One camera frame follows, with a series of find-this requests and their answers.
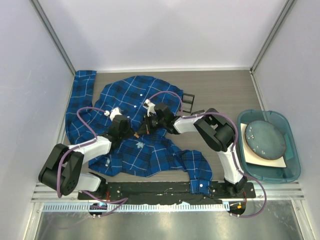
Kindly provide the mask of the round blue plate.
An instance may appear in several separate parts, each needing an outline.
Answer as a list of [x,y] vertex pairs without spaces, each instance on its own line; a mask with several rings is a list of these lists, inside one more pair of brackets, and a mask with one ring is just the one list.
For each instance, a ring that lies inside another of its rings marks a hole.
[[250,122],[245,127],[244,136],[247,146],[262,159],[274,161],[280,159],[286,152],[284,135],[268,121]]

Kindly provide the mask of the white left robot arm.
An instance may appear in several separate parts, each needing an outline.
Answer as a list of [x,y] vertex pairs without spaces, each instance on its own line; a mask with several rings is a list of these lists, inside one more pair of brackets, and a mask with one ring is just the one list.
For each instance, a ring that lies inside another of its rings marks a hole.
[[129,119],[118,114],[113,117],[108,130],[92,140],[70,146],[62,143],[55,145],[38,180],[59,196],[67,196],[73,191],[87,191],[100,200],[107,192],[106,180],[95,173],[82,173],[83,164],[109,154],[134,134]]

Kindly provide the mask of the teal plastic bin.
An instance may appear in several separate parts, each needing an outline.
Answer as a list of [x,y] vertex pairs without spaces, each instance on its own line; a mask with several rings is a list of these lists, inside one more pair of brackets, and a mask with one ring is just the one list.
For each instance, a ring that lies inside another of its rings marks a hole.
[[301,174],[288,120],[276,111],[245,110],[237,119],[243,170],[268,183],[290,183]]

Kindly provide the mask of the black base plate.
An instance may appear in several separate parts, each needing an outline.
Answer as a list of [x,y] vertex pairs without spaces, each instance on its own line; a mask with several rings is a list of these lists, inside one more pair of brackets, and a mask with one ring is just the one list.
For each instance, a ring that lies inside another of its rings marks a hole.
[[171,182],[109,182],[100,193],[104,200],[120,200],[128,198],[127,204],[132,205],[173,205],[182,202],[191,205],[218,204],[223,199],[254,199],[254,184],[247,182],[244,190],[238,194],[230,194],[225,182],[212,181],[206,188],[208,193],[191,193],[188,181]]

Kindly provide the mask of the black square frame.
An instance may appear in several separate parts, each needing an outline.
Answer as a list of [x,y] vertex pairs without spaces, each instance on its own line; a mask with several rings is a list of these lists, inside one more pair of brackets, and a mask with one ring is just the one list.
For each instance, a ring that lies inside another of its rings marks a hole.
[[190,93],[183,93],[182,95],[182,108],[184,113],[191,114],[194,105],[195,95]]

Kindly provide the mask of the blue plaid shirt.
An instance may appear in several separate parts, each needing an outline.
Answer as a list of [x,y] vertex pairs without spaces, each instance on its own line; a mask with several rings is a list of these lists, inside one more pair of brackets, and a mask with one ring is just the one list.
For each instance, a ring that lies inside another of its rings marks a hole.
[[[159,78],[145,75],[107,84],[98,100],[93,101],[96,74],[93,70],[80,70],[74,77],[65,116],[66,136],[73,145],[89,141],[107,130],[112,122],[103,111],[119,107],[137,131],[147,112],[143,107],[146,99],[151,98],[156,104],[165,103],[173,113],[177,113],[180,108],[180,98],[183,96],[181,89]],[[144,147],[137,148],[137,142],[144,143]],[[179,149],[166,138],[165,129],[124,140],[109,154],[90,160],[88,166],[107,176],[126,173],[151,177],[163,171],[183,170],[188,173],[192,194],[207,194],[207,187],[213,178],[210,165],[202,153]]]

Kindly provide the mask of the small black tilted frame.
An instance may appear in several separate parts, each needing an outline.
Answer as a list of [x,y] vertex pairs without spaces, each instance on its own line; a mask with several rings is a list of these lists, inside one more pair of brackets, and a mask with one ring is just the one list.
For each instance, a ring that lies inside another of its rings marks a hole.
[[191,116],[199,115],[199,114],[202,114],[202,113],[204,113],[204,112],[205,112],[204,109],[198,110],[198,111],[194,111],[194,112],[191,113]]

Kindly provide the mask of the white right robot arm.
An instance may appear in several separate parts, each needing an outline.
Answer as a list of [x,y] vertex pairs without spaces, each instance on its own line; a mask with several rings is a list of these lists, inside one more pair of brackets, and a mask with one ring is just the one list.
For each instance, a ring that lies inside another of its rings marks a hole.
[[149,135],[158,129],[180,135],[197,132],[220,159],[224,172],[225,194],[236,198],[243,193],[247,177],[243,175],[236,153],[238,130],[232,121],[210,108],[191,116],[174,115],[164,103],[145,103],[147,114],[138,130],[139,135]]

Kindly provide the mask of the silver blue leaf brooch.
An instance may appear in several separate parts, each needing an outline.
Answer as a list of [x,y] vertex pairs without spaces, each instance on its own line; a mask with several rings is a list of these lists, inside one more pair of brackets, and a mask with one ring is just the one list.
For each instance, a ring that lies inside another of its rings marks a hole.
[[140,141],[138,141],[137,144],[136,144],[136,146],[137,146],[138,149],[143,148],[144,145],[145,145],[145,144],[144,144],[143,142],[140,142]]

